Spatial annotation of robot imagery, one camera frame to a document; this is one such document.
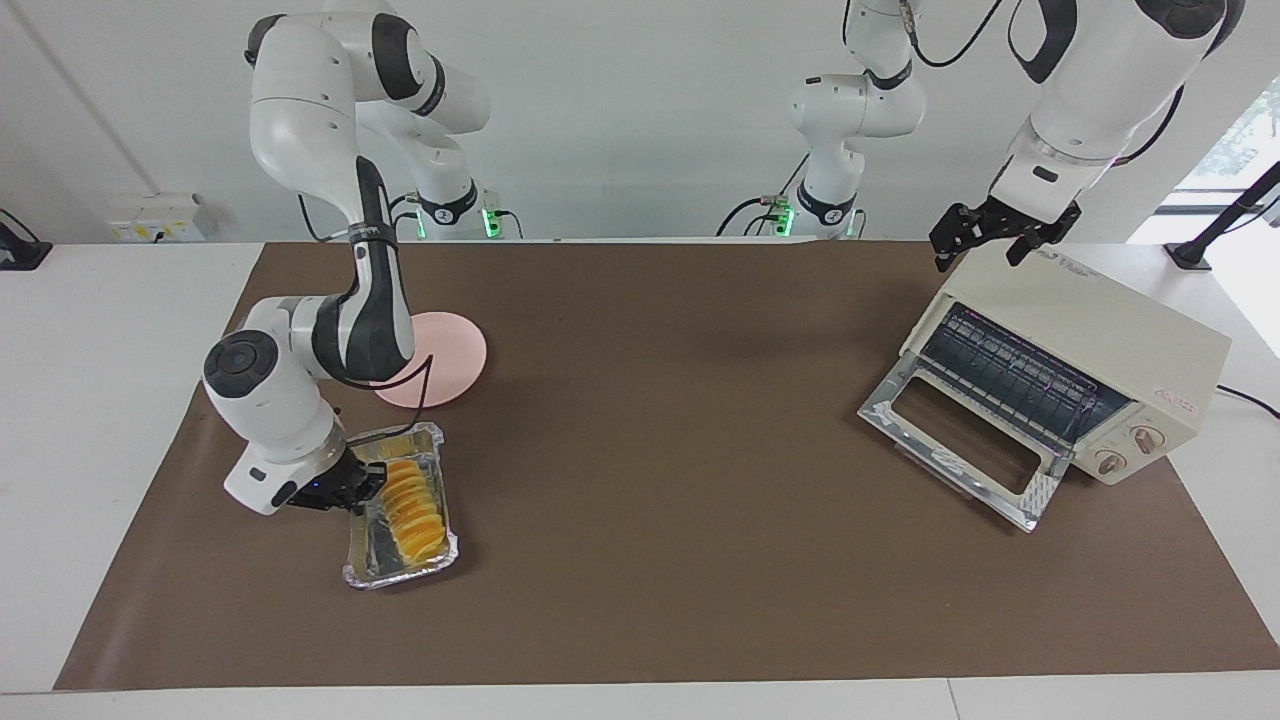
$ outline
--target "oven knob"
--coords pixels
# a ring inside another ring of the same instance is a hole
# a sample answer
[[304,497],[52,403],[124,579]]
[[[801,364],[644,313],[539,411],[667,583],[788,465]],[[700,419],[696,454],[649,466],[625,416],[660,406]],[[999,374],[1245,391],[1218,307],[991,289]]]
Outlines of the oven knob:
[[1133,429],[1133,442],[1143,455],[1152,455],[1165,447],[1165,434],[1156,428],[1138,427]]
[[1117,452],[1098,452],[1098,474],[1110,475],[1111,473],[1119,473],[1125,469],[1129,461],[1124,459],[1124,455]]

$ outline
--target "black stand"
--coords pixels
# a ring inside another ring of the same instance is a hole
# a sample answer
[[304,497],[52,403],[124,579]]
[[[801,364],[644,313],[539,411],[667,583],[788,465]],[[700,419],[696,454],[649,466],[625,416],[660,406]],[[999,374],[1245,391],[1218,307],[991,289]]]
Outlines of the black stand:
[[1184,270],[1212,270],[1213,268],[1204,261],[1204,251],[1248,213],[1251,208],[1271,192],[1271,188],[1276,184],[1280,184],[1280,163],[1271,165],[1270,170],[1262,173],[1258,182],[1242,192],[1240,197],[1230,208],[1222,210],[1222,214],[1204,228],[1204,232],[1199,233],[1196,240],[1180,245],[1170,242],[1165,245],[1165,252],[1169,252],[1174,264]]
[[0,270],[35,270],[52,249],[47,242],[27,242],[0,223]]

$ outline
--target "white electrical box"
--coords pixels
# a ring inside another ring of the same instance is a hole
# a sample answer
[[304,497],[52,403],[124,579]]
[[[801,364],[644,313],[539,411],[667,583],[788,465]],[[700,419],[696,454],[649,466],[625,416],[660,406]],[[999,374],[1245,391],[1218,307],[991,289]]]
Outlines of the white electrical box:
[[205,242],[216,231],[193,195],[116,197],[108,215],[120,242]]
[[[1010,268],[1009,245],[969,251],[859,415],[1030,532],[1069,465],[1115,484],[1196,437],[1231,341],[1059,250]],[[893,401],[913,379],[1036,452],[1025,489],[902,419]]]

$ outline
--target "black stand base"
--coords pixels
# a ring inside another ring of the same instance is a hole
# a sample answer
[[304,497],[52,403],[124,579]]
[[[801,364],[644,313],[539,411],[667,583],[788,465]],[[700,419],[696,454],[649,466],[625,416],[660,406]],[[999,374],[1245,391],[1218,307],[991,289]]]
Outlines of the black stand base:
[[1172,259],[1174,264],[1178,265],[1179,268],[1181,268],[1184,270],[1212,270],[1213,269],[1213,266],[1208,264],[1208,260],[1204,260],[1203,258],[1201,258],[1198,263],[1192,263],[1190,260],[1184,259],[1181,255],[1178,254],[1179,249],[1181,249],[1181,243],[1178,243],[1178,242],[1165,243],[1165,252],[1169,254],[1169,258]]
[[49,251],[54,249],[50,242],[29,242],[28,247],[33,247],[36,254],[31,258],[18,261],[18,260],[0,260],[0,270],[35,270],[45,261],[45,256]]

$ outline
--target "wire rack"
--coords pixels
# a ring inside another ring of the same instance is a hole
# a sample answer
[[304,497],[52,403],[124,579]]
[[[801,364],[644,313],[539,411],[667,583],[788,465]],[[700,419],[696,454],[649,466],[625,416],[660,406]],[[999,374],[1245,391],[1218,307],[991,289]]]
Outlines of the wire rack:
[[952,305],[920,355],[955,391],[1061,455],[1097,423],[1097,380],[978,313]]

